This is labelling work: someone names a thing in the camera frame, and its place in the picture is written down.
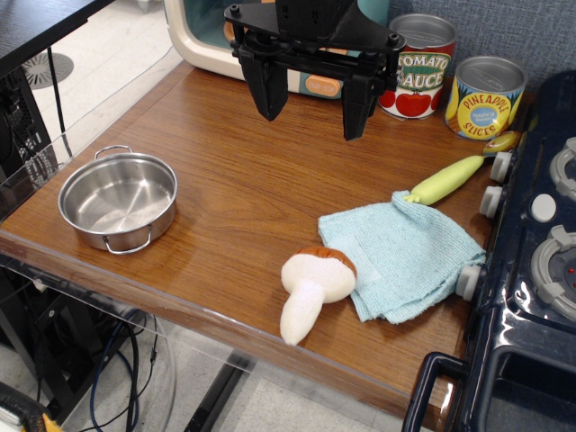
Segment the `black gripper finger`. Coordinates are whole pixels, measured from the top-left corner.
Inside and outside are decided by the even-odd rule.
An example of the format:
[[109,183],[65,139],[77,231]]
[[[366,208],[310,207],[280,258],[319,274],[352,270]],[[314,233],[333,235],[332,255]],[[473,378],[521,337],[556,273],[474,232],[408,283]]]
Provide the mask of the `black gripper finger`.
[[353,75],[344,81],[342,104],[346,140],[357,140],[363,136],[367,120],[374,114],[382,94],[383,81],[378,75]]
[[246,47],[239,49],[238,60],[258,112],[273,121],[288,100],[287,68]]

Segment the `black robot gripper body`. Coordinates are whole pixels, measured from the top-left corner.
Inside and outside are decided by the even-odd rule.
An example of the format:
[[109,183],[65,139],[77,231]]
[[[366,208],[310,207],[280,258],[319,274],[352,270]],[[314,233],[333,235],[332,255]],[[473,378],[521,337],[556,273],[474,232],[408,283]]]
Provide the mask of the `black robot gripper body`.
[[348,26],[360,18],[357,1],[275,1],[232,4],[224,12],[234,39],[230,44],[239,62],[239,49],[246,47],[274,57],[287,68],[318,74],[344,82],[353,75],[378,75],[383,88],[398,82],[399,55],[406,46],[398,33],[376,27],[385,40],[369,43],[356,55],[328,50],[334,42],[356,42],[346,35]]

